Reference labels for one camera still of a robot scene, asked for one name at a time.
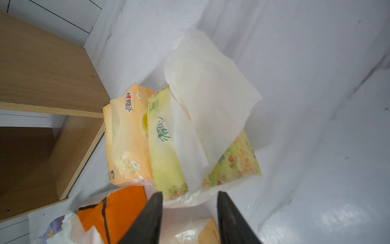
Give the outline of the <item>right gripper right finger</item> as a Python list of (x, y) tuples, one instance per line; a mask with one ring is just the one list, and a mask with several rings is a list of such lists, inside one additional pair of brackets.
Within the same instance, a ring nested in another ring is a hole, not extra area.
[(218, 192), (217, 216), (221, 244), (262, 244), (227, 192)]

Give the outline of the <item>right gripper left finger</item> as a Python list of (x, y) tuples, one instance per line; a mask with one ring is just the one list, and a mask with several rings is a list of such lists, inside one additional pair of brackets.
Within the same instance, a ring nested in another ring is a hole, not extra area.
[(162, 192), (154, 193), (119, 244), (158, 244), (162, 221)]

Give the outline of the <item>pale orange tissue pack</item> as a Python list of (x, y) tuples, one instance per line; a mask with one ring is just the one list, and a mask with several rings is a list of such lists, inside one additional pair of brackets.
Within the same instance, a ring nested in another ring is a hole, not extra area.
[(220, 244), (220, 236), (213, 218), (163, 223), (160, 244)]

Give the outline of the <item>beige tissue pack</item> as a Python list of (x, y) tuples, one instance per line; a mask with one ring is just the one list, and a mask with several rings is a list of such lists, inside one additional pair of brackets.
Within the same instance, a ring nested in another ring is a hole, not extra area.
[(146, 112), (153, 94), (135, 84), (103, 108), (109, 179), (115, 186), (152, 184)]

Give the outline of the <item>white purple tissue pack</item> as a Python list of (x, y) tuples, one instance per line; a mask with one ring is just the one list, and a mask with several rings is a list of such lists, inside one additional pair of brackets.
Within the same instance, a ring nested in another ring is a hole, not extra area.
[(79, 217), (72, 211), (54, 219), (43, 236), (32, 244), (104, 244), (101, 235), (92, 226), (85, 231)]

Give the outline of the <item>yellow tissue pack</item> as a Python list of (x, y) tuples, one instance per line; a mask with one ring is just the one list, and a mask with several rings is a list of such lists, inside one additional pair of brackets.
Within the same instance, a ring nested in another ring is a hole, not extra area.
[(197, 206), (261, 177), (244, 126), (262, 97), (236, 64), (193, 30), (166, 60), (164, 75), (167, 86), (147, 109), (152, 178), (163, 206)]

